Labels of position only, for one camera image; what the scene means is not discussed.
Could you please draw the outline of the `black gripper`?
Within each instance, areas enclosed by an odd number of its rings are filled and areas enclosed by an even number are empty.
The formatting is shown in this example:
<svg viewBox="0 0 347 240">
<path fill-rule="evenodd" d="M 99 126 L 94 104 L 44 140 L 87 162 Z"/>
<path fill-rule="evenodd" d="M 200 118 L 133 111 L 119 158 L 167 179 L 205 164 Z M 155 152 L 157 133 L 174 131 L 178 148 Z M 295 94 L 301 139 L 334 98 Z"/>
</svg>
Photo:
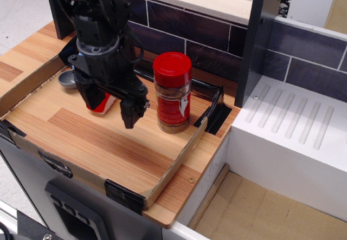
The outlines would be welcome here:
<svg viewBox="0 0 347 240">
<path fill-rule="evenodd" d="M 120 99 L 125 128 L 132 129 L 149 108 L 148 89 L 134 72 L 138 59 L 130 38 L 113 38 L 108 44 L 76 39 L 78 54 L 68 58 L 76 87 L 87 107 L 96 109 L 109 93 Z"/>
</svg>

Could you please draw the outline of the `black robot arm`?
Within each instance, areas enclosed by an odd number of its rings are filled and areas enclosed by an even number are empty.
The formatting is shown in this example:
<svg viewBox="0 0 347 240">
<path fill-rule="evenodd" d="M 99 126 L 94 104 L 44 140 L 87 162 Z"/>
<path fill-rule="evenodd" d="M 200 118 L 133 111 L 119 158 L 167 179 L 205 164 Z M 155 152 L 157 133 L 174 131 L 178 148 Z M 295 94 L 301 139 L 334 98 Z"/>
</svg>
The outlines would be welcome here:
<svg viewBox="0 0 347 240">
<path fill-rule="evenodd" d="M 124 0 L 58 0 L 76 31 L 78 54 L 68 62 L 86 105 L 95 110 L 109 94 L 121 100 L 124 125 L 132 129 L 149 107 L 148 89 L 134 72 L 144 53 L 135 55 L 138 37 L 128 26 L 130 4 Z"/>
</svg>

